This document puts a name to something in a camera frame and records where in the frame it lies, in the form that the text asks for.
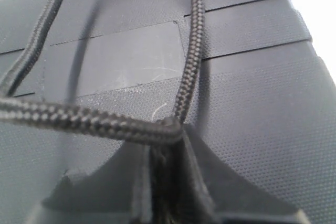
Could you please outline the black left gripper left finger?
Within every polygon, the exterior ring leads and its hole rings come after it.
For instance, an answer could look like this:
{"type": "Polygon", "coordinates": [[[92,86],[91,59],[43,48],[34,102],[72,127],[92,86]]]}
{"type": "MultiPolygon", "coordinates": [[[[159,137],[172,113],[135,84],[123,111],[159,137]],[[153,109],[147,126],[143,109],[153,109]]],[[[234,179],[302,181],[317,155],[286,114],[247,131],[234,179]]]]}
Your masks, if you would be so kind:
{"type": "Polygon", "coordinates": [[[64,175],[32,223],[153,223],[150,147],[123,144],[87,176],[64,175]]]}

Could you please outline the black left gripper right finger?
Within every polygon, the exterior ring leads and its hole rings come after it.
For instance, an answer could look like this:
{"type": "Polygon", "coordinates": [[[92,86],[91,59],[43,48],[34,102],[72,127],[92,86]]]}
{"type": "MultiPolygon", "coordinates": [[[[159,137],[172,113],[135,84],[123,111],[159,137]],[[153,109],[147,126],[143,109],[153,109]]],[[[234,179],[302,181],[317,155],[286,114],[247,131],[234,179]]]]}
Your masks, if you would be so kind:
{"type": "Polygon", "coordinates": [[[193,223],[309,223],[306,214],[236,173],[191,125],[183,132],[184,218],[193,223]]]}

